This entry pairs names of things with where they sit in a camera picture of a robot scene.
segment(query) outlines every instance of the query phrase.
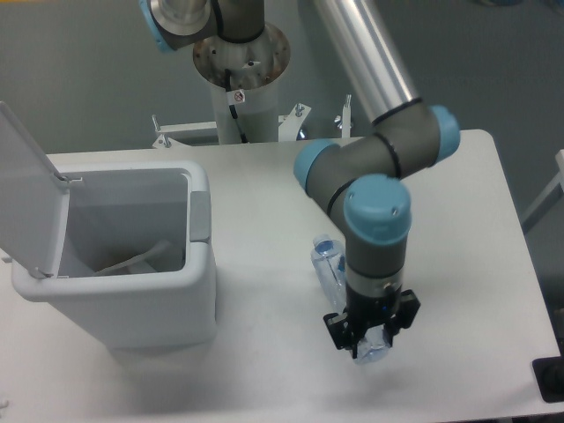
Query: blue joint cap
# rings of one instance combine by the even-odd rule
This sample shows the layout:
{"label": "blue joint cap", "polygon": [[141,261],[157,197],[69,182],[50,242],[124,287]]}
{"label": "blue joint cap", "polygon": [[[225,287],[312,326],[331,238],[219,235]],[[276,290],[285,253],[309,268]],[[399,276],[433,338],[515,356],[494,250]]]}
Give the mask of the blue joint cap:
{"label": "blue joint cap", "polygon": [[329,139],[316,139],[312,143],[306,145],[296,157],[293,163],[293,175],[296,177],[301,187],[306,190],[306,183],[308,182],[309,169],[314,165],[317,156],[322,153],[326,148],[338,146]]}
{"label": "blue joint cap", "polygon": [[345,195],[345,221],[361,239],[388,246],[403,241],[412,226],[409,191],[385,174],[362,176]]}
{"label": "blue joint cap", "polygon": [[441,132],[441,146],[435,163],[453,155],[460,145],[460,127],[458,121],[444,106],[431,106],[431,111],[437,118]]}
{"label": "blue joint cap", "polygon": [[157,47],[162,53],[170,53],[174,51],[162,38],[162,35],[159,32],[159,28],[155,25],[155,21],[152,20],[152,14],[149,10],[149,4],[147,3],[148,0],[139,0],[139,6],[141,6],[141,11],[143,12],[143,16],[145,17],[145,21],[149,29],[151,30],[152,37],[157,42]]}

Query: white bin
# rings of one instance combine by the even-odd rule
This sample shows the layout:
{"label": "white bin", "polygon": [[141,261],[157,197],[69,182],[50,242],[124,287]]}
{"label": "white bin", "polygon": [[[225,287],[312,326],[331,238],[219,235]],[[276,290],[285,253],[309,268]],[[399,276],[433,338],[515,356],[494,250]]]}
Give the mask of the white bin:
{"label": "white bin", "polygon": [[215,334],[210,191],[197,163],[56,169],[0,102],[0,247],[22,297],[108,347]]}

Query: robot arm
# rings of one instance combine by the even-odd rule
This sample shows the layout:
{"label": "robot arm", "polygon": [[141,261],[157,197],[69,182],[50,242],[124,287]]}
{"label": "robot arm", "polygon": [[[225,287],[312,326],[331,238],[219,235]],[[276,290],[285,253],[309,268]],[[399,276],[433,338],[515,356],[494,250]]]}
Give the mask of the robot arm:
{"label": "robot arm", "polygon": [[369,328],[383,325],[391,345],[419,309],[414,293],[402,292],[411,212],[399,179],[454,153],[460,130],[446,108],[418,96],[373,0],[315,5],[374,128],[345,147],[316,140],[294,164],[301,187],[346,239],[345,310],[323,320],[355,359]]}
{"label": "robot arm", "polygon": [[264,0],[139,0],[139,5],[163,52],[213,35],[245,43],[264,30]]}

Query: plastic water bottle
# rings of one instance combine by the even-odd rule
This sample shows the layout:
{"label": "plastic water bottle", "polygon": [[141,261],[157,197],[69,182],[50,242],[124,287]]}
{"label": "plastic water bottle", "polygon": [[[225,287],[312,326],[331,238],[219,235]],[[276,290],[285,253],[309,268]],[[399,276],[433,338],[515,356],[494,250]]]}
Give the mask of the plastic water bottle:
{"label": "plastic water bottle", "polygon": [[[345,247],[327,234],[316,236],[311,263],[333,312],[342,313],[346,305]],[[382,330],[382,326],[367,330],[358,344],[356,364],[378,361],[386,355],[390,344],[384,340]]]}

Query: trash can lid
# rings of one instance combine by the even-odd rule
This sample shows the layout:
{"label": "trash can lid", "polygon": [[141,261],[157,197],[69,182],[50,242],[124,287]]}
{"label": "trash can lid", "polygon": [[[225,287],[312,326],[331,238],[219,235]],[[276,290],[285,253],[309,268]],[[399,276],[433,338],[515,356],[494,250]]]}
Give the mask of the trash can lid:
{"label": "trash can lid", "polygon": [[69,196],[67,181],[0,101],[0,248],[36,278],[58,272]]}

